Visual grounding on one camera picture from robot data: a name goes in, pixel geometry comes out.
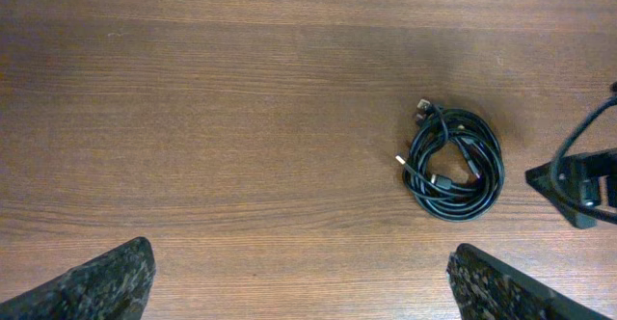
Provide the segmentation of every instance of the wooden table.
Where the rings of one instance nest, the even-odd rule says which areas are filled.
[[[453,319],[468,242],[617,316],[617,227],[570,227],[523,178],[608,96],[616,7],[0,0],[0,300],[143,235],[146,319]],[[502,142],[478,221],[429,217],[400,180],[421,97]],[[614,147],[615,118],[575,151]]]

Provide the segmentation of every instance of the table surface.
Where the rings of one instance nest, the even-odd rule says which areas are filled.
[[[617,316],[615,227],[570,227],[523,177],[608,96],[616,7],[0,0],[0,300],[145,236],[145,319],[453,319],[467,242]],[[422,97],[502,143],[478,221],[429,217],[401,182]],[[614,147],[615,118],[576,150]]]

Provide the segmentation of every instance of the black wire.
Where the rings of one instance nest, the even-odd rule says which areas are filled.
[[[452,222],[475,219],[491,208],[503,187],[499,142],[487,123],[473,113],[436,105],[431,110],[409,149],[403,182],[433,216]],[[448,142],[459,148],[472,172],[471,166],[479,172],[472,183],[452,182],[444,187],[429,180],[428,161]]]
[[[561,164],[561,159],[564,157],[566,152],[568,152],[568,149],[575,143],[577,138],[587,129],[587,127],[589,127],[589,125],[595,119],[597,119],[600,114],[602,114],[606,109],[615,105],[617,105],[617,95],[609,98],[605,103],[600,105],[600,107],[598,107],[595,111],[589,114],[587,118],[585,118],[585,120],[581,122],[580,125],[577,126],[577,128],[572,132],[572,134],[563,142],[561,147],[559,147],[550,163],[550,184],[552,185],[552,188],[555,190],[557,195],[561,198],[564,205],[592,218],[606,221],[612,224],[617,224],[617,214],[579,205],[576,200],[571,199],[564,192],[561,184],[559,183],[559,166]]]

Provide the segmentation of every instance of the cable connector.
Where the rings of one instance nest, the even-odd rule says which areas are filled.
[[[412,166],[407,163],[407,161],[405,161],[405,159],[401,155],[396,155],[394,156],[394,158],[396,158],[396,161],[403,165],[407,172],[409,172],[410,174],[416,174],[416,171],[412,168]]]
[[[431,183],[444,190],[450,190],[450,188],[452,187],[452,179],[439,174],[431,175]]]
[[[430,114],[430,111],[433,109],[433,104],[427,99],[422,98],[417,104],[417,109],[422,113]]]
[[[417,113],[416,114],[416,125],[422,126],[426,121],[426,114]]]
[[[461,140],[463,140],[463,143],[467,144],[468,146],[473,145],[473,141],[468,142],[466,141],[465,138],[461,138]],[[458,140],[455,140],[454,144],[456,144],[459,150],[461,150],[461,153],[463,154],[463,158],[465,159],[465,162],[467,162],[467,165],[469,166],[469,170],[473,173],[473,175],[475,175],[476,178],[479,179],[481,175],[480,170],[475,165],[475,162],[473,162],[473,158],[471,158],[471,155],[469,155],[469,151],[467,150],[467,148],[463,146],[463,144]]]
[[[462,124],[460,124],[458,126],[458,129],[464,130],[465,127]],[[461,137],[461,141],[465,142],[468,146],[472,146],[474,144],[473,139],[471,139],[469,137]]]

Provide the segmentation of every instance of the coiled cable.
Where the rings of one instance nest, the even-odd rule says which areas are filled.
[[[495,203],[505,178],[499,142],[489,125],[474,113],[462,109],[444,109],[421,100],[417,116],[420,129],[409,149],[403,182],[418,204],[431,215],[464,222],[478,218]],[[428,162],[447,143],[463,154],[475,180],[461,184],[440,174],[430,174]]]

